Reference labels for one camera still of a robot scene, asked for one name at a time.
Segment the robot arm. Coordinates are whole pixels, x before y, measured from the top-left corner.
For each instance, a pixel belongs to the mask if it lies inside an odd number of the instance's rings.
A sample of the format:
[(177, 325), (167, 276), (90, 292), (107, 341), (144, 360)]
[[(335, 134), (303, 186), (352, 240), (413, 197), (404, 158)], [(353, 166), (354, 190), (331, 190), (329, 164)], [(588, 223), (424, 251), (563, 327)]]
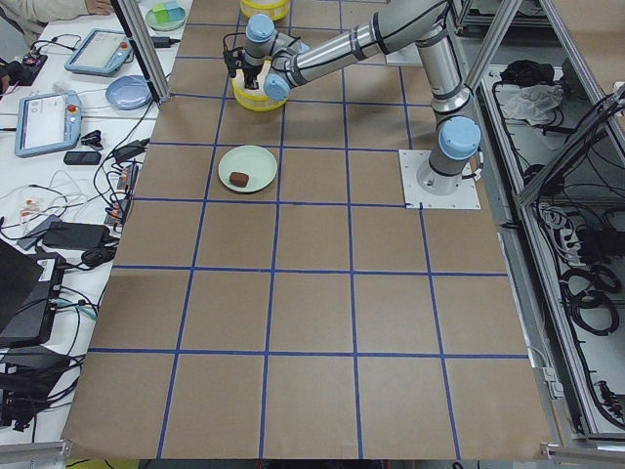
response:
[[(445, 24), (446, 1), (392, 1), (363, 24), (319, 46), (305, 49), (299, 38), (278, 31), (264, 14), (252, 16), (241, 47), (223, 51), (229, 77), (241, 71), (248, 89), (281, 102), (292, 89), (357, 64), (378, 54), (388, 56), (410, 44), (416, 46), (432, 93), (437, 125), (466, 113), (473, 97), (463, 82)], [(258, 83), (265, 62), (270, 70)]]

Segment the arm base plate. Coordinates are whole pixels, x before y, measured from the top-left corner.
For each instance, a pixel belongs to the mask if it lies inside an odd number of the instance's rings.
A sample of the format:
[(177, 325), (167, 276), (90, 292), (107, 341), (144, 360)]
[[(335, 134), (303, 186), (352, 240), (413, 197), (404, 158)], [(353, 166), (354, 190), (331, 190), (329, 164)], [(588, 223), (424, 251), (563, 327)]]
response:
[(471, 164), (460, 175), (447, 177), (430, 166), (429, 150), (400, 149), (399, 169), (404, 206), (408, 209), (480, 210)]

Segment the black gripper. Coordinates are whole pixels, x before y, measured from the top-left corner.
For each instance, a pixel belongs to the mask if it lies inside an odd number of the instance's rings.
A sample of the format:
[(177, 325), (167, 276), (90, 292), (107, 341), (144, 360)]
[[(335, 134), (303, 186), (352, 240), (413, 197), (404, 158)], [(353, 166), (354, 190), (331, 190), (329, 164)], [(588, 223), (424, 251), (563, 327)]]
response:
[(252, 65), (245, 63), (242, 65), (244, 84), (246, 89), (259, 89), (258, 76), (262, 72), (261, 65)]

